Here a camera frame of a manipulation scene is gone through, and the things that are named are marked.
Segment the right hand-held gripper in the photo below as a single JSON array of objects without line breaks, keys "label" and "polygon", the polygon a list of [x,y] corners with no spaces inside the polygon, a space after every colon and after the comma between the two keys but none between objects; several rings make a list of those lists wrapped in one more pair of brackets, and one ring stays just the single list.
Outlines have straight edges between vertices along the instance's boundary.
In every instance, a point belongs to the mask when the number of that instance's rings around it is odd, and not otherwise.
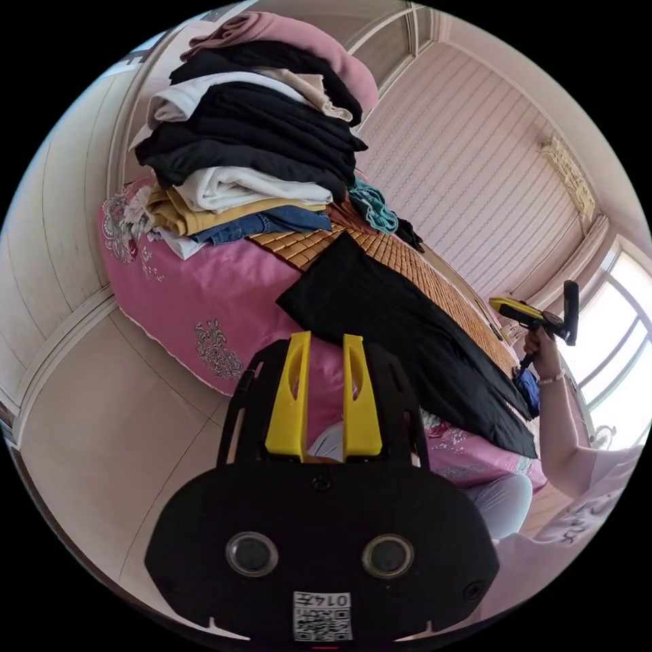
[{"label": "right hand-held gripper", "polygon": [[[499,315],[512,321],[517,321],[519,326],[526,329],[526,334],[528,331],[536,331],[540,326],[545,329],[547,334],[555,342],[557,335],[565,334],[562,321],[558,318],[552,319],[546,317],[540,310],[529,306],[525,302],[517,301],[510,297],[491,297],[488,303]],[[531,356],[524,353],[524,358],[520,362],[520,371],[523,372],[532,364]]]}]

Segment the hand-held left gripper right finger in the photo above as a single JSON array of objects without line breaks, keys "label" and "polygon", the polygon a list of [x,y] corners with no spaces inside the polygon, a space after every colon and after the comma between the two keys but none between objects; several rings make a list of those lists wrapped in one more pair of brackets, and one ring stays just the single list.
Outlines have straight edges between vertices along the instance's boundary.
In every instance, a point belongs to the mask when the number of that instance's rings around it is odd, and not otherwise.
[{"label": "hand-held left gripper right finger", "polygon": [[379,456],[382,451],[382,436],[363,338],[350,334],[344,335],[343,353],[344,455]]}]

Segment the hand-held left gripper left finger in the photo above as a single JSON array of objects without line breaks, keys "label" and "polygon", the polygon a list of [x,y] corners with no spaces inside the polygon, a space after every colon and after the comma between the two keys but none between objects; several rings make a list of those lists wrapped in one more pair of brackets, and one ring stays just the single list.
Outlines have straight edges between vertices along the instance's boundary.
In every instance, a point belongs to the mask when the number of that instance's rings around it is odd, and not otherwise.
[{"label": "hand-held left gripper left finger", "polygon": [[293,334],[281,367],[265,447],[270,456],[305,456],[311,334]]}]

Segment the person's right hand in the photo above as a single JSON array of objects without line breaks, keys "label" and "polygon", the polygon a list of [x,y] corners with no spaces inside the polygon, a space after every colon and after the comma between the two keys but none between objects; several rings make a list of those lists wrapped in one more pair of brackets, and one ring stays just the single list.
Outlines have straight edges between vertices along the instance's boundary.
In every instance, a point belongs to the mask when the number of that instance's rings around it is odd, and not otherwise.
[{"label": "person's right hand", "polygon": [[528,331],[524,340],[524,352],[531,356],[534,369],[541,384],[551,384],[564,376],[558,347],[554,339],[540,326]]}]

